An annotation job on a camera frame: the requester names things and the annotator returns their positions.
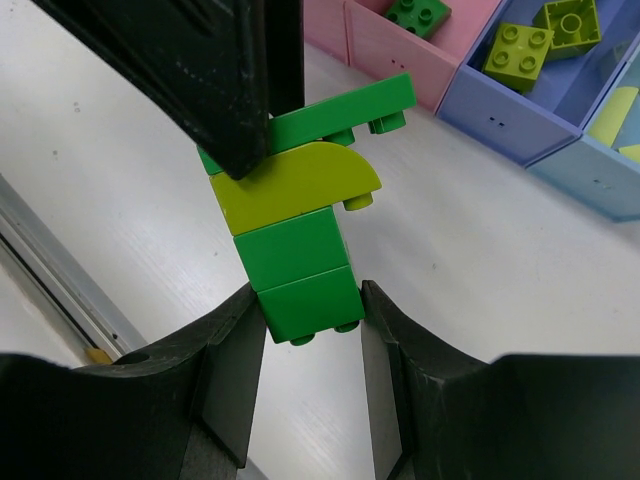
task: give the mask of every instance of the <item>bright green block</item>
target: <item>bright green block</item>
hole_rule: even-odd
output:
[[[397,0],[385,17],[419,37],[429,38],[451,15],[440,0]]]
[[[204,169],[207,172],[207,175],[216,175],[222,171],[222,168],[209,156],[207,152],[205,152],[202,148],[198,146],[198,154],[200,155],[200,160],[202,160],[202,165],[204,165]]]
[[[256,292],[349,264],[331,207],[243,233],[233,241]]]
[[[602,40],[595,0],[545,3],[533,24],[554,32],[547,60],[584,55]]]
[[[258,293],[275,343],[295,340],[364,318],[350,266]]]
[[[375,133],[389,132],[404,126],[394,114],[415,105],[416,94],[408,73],[387,78],[272,118],[269,122],[271,153],[284,152],[320,138],[336,139],[337,143],[347,146],[354,140],[351,128],[373,122],[371,129]],[[378,124],[385,128],[376,128]]]
[[[501,23],[482,71],[503,85],[526,93],[540,75],[553,32]]]

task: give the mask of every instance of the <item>purple bin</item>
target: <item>purple bin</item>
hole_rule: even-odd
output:
[[[524,167],[580,138],[638,43],[640,0],[596,0],[602,41],[586,55],[547,62],[520,95],[482,73],[501,22],[530,26],[545,0],[503,0],[465,58],[438,117]],[[611,52],[624,50],[619,61]]]

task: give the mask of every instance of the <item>white tabletop surface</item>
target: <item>white tabletop surface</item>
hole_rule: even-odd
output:
[[[307,49],[308,102],[365,85]],[[360,278],[483,360],[640,353],[640,230],[614,225],[421,109],[356,131],[378,171],[345,214]],[[0,172],[149,341],[246,276],[192,142],[27,0],[0,8]],[[359,333],[265,351],[250,457],[272,479],[373,478]]]

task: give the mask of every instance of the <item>toy block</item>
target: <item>toy block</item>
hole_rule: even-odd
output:
[[[275,343],[302,345],[322,330],[348,331],[364,318],[348,265],[258,292],[258,298]]]
[[[397,0],[385,17],[426,39],[436,33],[450,15],[451,9],[440,0]]]
[[[222,172],[222,168],[220,168],[213,158],[200,148],[200,146],[198,146],[198,154],[200,155],[200,160],[202,160],[202,165],[204,166],[204,170],[207,172],[207,175],[217,175]]]
[[[627,157],[629,160],[640,163],[640,145],[629,145],[628,147],[620,147],[618,149],[618,152]]]
[[[349,265],[332,207],[243,233],[233,241],[256,292]]]
[[[607,147],[612,146],[633,102],[638,97],[638,91],[636,87],[616,88],[591,125],[589,136]]]
[[[533,24],[553,30],[547,61],[584,55],[602,40],[595,0],[545,3]]]
[[[377,129],[375,133],[389,132],[404,126],[402,111],[415,105],[416,95],[408,73],[387,78],[272,118],[269,122],[271,153],[318,139],[338,139],[338,143],[347,146],[354,141],[350,132],[353,127],[383,119],[386,128]],[[388,117],[395,122],[385,121]]]
[[[542,28],[501,23],[483,73],[503,85],[526,93],[540,75],[553,33]]]
[[[347,210],[364,208],[382,187],[362,156],[328,142],[272,155],[239,181],[226,173],[210,180],[234,236],[338,202]]]

